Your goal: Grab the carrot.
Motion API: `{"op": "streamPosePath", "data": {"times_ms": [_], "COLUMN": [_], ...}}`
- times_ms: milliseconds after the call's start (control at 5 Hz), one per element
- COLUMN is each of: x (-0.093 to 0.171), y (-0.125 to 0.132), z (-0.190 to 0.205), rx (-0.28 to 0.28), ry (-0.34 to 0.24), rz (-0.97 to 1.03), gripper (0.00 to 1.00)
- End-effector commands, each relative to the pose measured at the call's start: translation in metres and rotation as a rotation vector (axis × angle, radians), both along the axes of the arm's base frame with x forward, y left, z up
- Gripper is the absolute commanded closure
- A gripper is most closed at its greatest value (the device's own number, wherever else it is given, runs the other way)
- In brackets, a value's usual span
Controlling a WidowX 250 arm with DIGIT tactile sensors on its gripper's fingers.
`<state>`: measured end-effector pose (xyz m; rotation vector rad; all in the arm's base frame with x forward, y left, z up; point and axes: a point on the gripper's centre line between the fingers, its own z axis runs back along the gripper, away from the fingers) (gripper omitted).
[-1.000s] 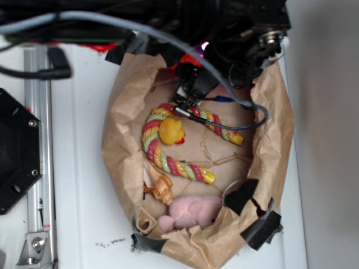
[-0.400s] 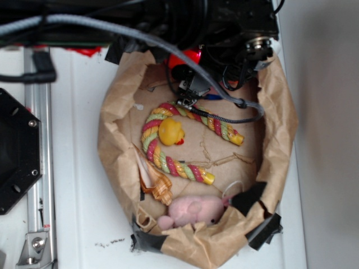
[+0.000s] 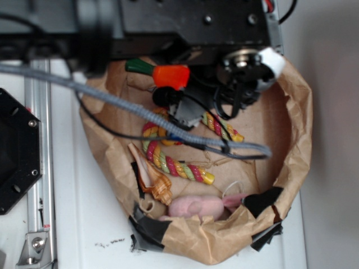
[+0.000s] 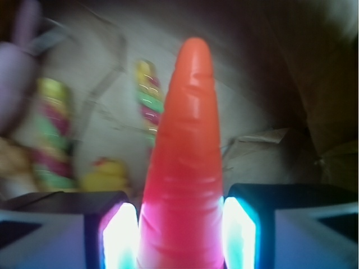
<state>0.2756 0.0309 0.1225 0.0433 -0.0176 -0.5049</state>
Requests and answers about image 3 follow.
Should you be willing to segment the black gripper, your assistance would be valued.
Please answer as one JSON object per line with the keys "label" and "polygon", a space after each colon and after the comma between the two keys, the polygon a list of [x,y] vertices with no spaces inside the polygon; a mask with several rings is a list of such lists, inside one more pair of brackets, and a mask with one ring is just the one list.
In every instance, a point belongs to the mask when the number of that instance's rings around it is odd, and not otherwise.
{"label": "black gripper", "polygon": [[153,102],[166,107],[170,122],[186,131],[198,126],[211,109],[224,120],[233,119],[258,101],[284,66],[284,57],[271,47],[242,49],[226,55],[216,66],[191,67],[187,87],[179,91],[158,87]]}

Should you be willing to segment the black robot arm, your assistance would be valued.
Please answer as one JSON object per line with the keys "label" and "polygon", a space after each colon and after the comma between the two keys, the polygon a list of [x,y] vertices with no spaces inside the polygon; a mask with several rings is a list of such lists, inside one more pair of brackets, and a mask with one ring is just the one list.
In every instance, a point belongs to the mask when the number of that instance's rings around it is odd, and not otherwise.
{"label": "black robot arm", "polygon": [[101,76],[110,61],[147,56],[191,70],[167,94],[172,123],[189,130],[203,110],[233,119],[280,76],[279,22],[271,1],[2,1],[1,60],[62,58]]}

